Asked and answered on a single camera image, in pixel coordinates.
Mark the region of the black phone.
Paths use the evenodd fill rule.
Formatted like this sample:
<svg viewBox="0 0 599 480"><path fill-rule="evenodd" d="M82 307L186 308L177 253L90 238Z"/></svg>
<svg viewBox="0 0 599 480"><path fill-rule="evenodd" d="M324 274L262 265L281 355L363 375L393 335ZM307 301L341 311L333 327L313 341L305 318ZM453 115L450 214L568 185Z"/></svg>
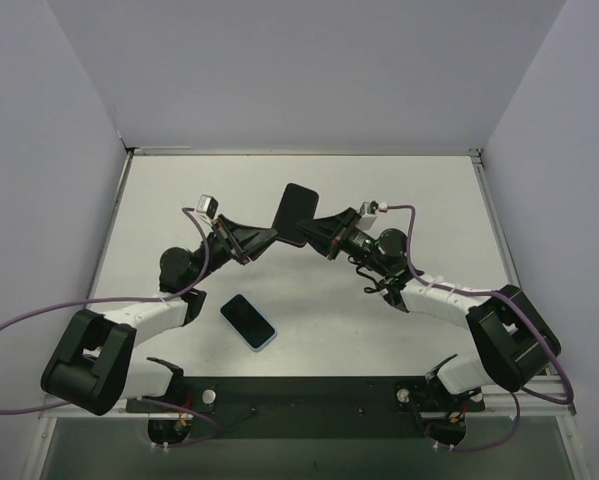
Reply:
<svg viewBox="0 0 599 480"><path fill-rule="evenodd" d="M280 199L272 227L277 231L279 242L302 248L307 243L304 232L297 223L314 217L319 194L304 186L288 183Z"/></svg>

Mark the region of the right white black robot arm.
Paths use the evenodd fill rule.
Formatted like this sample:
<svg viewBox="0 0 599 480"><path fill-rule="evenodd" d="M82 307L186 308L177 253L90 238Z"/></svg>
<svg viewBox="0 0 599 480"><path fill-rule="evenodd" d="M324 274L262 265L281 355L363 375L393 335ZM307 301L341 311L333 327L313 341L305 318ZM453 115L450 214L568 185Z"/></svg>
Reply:
<svg viewBox="0 0 599 480"><path fill-rule="evenodd" d="M470 333L475 352L451 354L433 368L429 380L453 396L487 385L516 393L555 362L560 342L520 288L474 290L416 269L408 232L389 228L378 237L368 234L377 214L386 210L348 208L302 220L297 227L323 257L345 254L357 273L372 281L366 293L380 295L402 312L429 315Z"/></svg>

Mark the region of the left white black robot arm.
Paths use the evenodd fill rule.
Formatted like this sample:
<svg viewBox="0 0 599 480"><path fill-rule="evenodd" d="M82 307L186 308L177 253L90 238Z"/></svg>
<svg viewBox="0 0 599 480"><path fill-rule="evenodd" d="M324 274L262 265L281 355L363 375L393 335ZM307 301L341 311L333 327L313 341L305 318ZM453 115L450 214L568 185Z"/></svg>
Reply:
<svg viewBox="0 0 599 480"><path fill-rule="evenodd" d="M277 238L273 228L235 223L223 215L211 224L200 247L172 247L159 260L159 292L142 301L97 313L77 311L46 365L42 390L92 414L104 415L120 400L148 397L162 411L183 402L181 367L136 348L200 314L206 292L197 284L230 261L246 265Z"/></svg>

